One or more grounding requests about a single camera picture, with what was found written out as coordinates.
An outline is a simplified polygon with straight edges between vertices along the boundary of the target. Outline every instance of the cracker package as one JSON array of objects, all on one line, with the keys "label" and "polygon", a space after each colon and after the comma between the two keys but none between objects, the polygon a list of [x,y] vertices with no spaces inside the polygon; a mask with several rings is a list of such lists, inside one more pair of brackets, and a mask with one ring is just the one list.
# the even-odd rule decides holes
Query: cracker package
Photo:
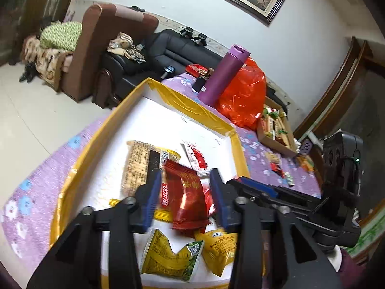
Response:
[{"label": "cracker package", "polygon": [[225,266],[234,261],[237,233],[226,233],[222,228],[207,233],[195,232],[196,241],[204,241],[202,256],[212,273],[221,277]]},{"label": "cracker package", "polygon": [[180,155],[172,150],[155,147],[141,141],[128,141],[128,155],[124,166],[121,190],[125,197],[135,195],[136,189],[146,183],[148,173],[154,168],[162,171],[162,182],[166,182],[164,163],[169,159],[180,160]]},{"label": "cracker package", "polygon": [[153,229],[144,248],[140,273],[190,281],[199,264],[202,248],[203,241],[190,242],[174,253],[168,238],[159,229]]}]

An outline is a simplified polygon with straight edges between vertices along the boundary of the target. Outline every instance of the small cardboard box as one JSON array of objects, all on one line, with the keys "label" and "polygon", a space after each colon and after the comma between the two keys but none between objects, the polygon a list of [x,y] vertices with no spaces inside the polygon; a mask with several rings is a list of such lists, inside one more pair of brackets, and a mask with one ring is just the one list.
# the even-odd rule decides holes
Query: small cardboard box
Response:
[{"label": "small cardboard box", "polygon": [[[282,109],[282,107],[279,104],[277,104],[276,102],[274,102],[273,100],[271,100],[268,97],[265,97],[265,104],[268,107],[271,107],[272,109],[279,110],[280,113],[284,112],[284,110]],[[294,143],[293,132],[290,129],[290,124],[289,124],[287,118],[284,117],[284,118],[281,118],[281,120],[285,126],[285,130],[288,133],[287,137],[289,139],[290,149],[288,147],[285,147],[284,145],[280,144],[279,142],[269,138],[268,136],[266,136],[264,134],[264,131],[263,131],[261,124],[259,124],[257,127],[258,140],[259,140],[259,142],[261,142],[263,145],[269,147],[270,149],[276,150],[279,153],[281,153],[287,157],[292,158],[293,156],[297,155],[297,147]]]}]

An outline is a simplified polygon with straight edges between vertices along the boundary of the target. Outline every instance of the black leather sofa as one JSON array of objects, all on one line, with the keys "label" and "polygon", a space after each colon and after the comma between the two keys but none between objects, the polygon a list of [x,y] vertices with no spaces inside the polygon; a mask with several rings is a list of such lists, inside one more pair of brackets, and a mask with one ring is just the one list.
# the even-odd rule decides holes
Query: black leather sofa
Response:
[{"label": "black leather sofa", "polygon": [[[142,54],[146,63],[139,64],[109,52],[103,54],[96,78],[94,103],[102,108],[119,104],[147,77],[161,81],[165,67],[174,67],[173,75],[180,75],[189,64],[215,69],[222,60],[220,55],[203,46],[196,46],[195,42],[181,38],[179,32],[171,29],[151,35],[144,44]],[[287,113],[285,104],[272,88],[268,87],[266,95],[280,104]]]}]

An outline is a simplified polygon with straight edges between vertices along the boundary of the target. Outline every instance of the red wrapper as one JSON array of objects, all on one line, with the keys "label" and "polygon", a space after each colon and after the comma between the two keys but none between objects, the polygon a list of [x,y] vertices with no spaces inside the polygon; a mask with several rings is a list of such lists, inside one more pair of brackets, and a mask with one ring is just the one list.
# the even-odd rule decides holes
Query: red wrapper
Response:
[{"label": "red wrapper", "polygon": [[196,171],[170,160],[166,161],[164,169],[169,189],[169,205],[173,214],[173,229],[205,228],[210,222],[205,194]]},{"label": "red wrapper", "polygon": [[160,206],[163,208],[168,208],[169,206],[168,186],[165,183],[162,183],[160,188]]},{"label": "red wrapper", "polygon": [[280,175],[283,179],[285,179],[285,174],[283,173],[283,170],[278,164],[271,162],[270,167],[274,173]]},{"label": "red wrapper", "polygon": [[207,208],[207,215],[211,216],[215,212],[215,206],[214,201],[211,196],[211,190],[208,185],[202,185],[203,187],[203,193],[205,194],[205,201],[206,201],[206,208]]},{"label": "red wrapper", "polygon": [[186,150],[187,157],[189,158],[191,167],[196,171],[197,175],[199,177],[209,176],[209,166],[207,165],[201,151],[197,149],[196,144],[184,142],[183,145]]}]

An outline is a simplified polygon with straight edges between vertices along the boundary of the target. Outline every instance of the yellow snack package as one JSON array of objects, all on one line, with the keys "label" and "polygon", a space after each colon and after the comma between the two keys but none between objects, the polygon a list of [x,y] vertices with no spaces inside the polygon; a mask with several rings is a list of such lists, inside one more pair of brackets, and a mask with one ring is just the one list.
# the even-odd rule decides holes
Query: yellow snack package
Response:
[{"label": "yellow snack package", "polygon": [[222,228],[207,233],[195,232],[196,241],[204,241],[202,256],[207,267],[222,277],[225,266],[234,261],[237,248],[237,233],[226,233]]},{"label": "yellow snack package", "polygon": [[153,229],[144,248],[141,274],[157,274],[189,281],[199,264],[203,243],[190,242],[178,253],[174,253],[168,238],[159,229]]}]

